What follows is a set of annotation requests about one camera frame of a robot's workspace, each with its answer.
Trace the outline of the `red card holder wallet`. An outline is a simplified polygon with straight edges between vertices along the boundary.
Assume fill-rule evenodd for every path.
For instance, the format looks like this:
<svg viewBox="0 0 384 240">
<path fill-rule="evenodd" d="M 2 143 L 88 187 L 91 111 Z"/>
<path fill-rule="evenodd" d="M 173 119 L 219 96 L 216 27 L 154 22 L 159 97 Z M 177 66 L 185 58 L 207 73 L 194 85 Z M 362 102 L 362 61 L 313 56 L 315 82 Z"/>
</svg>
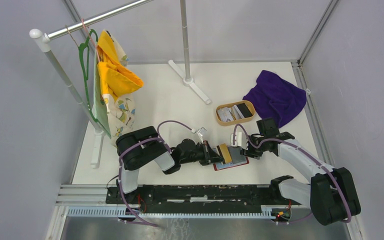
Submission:
<svg viewBox="0 0 384 240">
<path fill-rule="evenodd" d="M 213 164 L 213 168 L 215 171 L 221 171 L 249 164 L 248 157 L 241 154 L 240 147 L 228 146 L 227 149 L 230 153 L 232 161 L 229 163 L 218 162 Z"/>
</svg>

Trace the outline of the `gold VIP card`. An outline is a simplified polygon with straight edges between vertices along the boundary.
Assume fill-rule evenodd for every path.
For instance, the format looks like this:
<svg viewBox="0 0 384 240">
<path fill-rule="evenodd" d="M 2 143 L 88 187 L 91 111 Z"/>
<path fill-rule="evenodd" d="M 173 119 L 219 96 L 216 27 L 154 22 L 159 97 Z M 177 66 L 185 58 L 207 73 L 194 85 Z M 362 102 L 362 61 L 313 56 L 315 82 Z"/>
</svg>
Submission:
<svg viewBox="0 0 384 240">
<path fill-rule="evenodd" d="M 216 149 L 221 157 L 223 157 L 224 164 L 230 164 L 233 162 L 232 156 L 229 152 L 229 148 L 226 143 L 220 144 L 216 146 Z"/>
</svg>

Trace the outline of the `oval wooden tray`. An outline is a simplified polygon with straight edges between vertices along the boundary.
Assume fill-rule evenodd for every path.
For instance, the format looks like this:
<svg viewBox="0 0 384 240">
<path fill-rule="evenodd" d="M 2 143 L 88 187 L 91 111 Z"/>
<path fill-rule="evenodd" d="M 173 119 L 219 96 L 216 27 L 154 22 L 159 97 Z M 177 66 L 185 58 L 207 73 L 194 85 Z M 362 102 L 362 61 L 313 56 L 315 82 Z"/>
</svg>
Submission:
<svg viewBox="0 0 384 240">
<path fill-rule="evenodd" d="M 247 107 L 249 108 L 249 110 L 251 111 L 251 113 L 253 114 L 252 117 L 248 117 L 248 118 L 243 118 L 243 116 L 241 116 L 241 113 L 239 112 L 239 110 L 237 109 L 236 105 L 237 104 L 240 104 L 240 103 L 246 103 Z M 232 115 L 234 116 L 235 120 L 234 121 L 231 121 L 231 122 L 222 122 L 217 114 L 217 109 L 220 109 L 220 108 L 224 108 L 224 107 L 228 107 L 230 108 L 230 111 L 232 113 Z M 216 110 L 215 110 L 215 118 L 216 118 L 216 121 L 218 122 L 219 125 L 221 126 L 231 126 L 231 125 L 236 125 L 236 124 L 242 124 L 242 123 L 245 123 L 245 122 L 249 122 L 253 119 L 253 117 L 256 115 L 256 110 L 254 108 L 254 105 L 248 101 L 248 100 L 241 100 L 241 101 L 238 101 L 238 102 L 234 102 L 234 103 L 228 103 L 228 104 L 222 104 L 222 105 L 219 105 Z"/>
</svg>

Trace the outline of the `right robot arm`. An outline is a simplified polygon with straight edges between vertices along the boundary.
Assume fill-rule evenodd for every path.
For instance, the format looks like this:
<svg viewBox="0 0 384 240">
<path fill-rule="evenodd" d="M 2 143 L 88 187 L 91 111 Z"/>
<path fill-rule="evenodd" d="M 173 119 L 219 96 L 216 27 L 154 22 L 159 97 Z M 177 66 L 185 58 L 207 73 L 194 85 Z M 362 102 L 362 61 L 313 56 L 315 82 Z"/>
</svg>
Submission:
<svg viewBox="0 0 384 240">
<path fill-rule="evenodd" d="M 241 124 L 236 124 L 231 134 L 231 144 L 241 148 L 241 154 L 259 159 L 264 153 L 272 153 L 288 162 L 307 183 L 284 175 L 271 180 L 269 199 L 275 204 L 286 200 L 297 202 L 310 209 L 323 226 L 336 222 L 350 223 L 361 213 L 361 204 L 351 172 L 336 168 L 307 151 L 295 137 L 280 132 L 273 118 L 257 121 L 259 132 L 248 134 Z"/>
</svg>

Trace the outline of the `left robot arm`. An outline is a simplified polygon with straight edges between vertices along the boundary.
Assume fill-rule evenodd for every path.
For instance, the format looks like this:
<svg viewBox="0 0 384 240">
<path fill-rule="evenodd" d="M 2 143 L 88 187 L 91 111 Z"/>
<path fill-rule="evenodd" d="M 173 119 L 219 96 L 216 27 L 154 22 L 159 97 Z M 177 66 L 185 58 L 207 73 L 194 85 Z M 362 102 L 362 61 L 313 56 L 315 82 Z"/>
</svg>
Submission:
<svg viewBox="0 0 384 240">
<path fill-rule="evenodd" d="M 140 168 L 150 162 L 155 162 L 165 175 L 179 171 L 182 164 L 208 166 L 225 162 L 206 140 L 185 138 L 177 146 L 168 147 L 153 126 L 124 134 L 115 145 L 119 156 L 117 196 L 125 204 L 136 200 Z"/>
</svg>

